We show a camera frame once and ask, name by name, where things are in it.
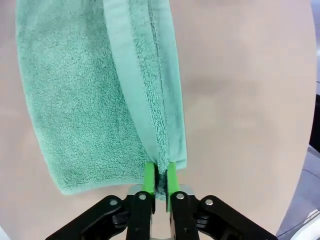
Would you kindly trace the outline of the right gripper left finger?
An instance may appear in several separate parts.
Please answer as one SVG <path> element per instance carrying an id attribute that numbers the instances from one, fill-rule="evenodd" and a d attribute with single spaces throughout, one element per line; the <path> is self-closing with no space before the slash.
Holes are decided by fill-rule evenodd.
<path id="1" fill-rule="evenodd" d="M 155 170 L 155 164 L 147 162 L 143 184 L 131 186 L 125 199 L 104 197 L 47 239 L 110 240 L 126 231 L 127 240 L 149 240 L 155 212 Z"/>

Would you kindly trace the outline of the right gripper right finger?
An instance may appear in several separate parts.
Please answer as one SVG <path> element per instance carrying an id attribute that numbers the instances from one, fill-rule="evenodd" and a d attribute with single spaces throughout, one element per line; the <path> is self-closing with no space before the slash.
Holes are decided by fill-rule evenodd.
<path id="1" fill-rule="evenodd" d="M 213 240 L 277 238 L 214 195 L 197 199 L 187 186 L 178 183 L 174 162 L 168 165 L 166 179 L 171 234 L 176 240 L 199 240 L 199 233 Z"/>

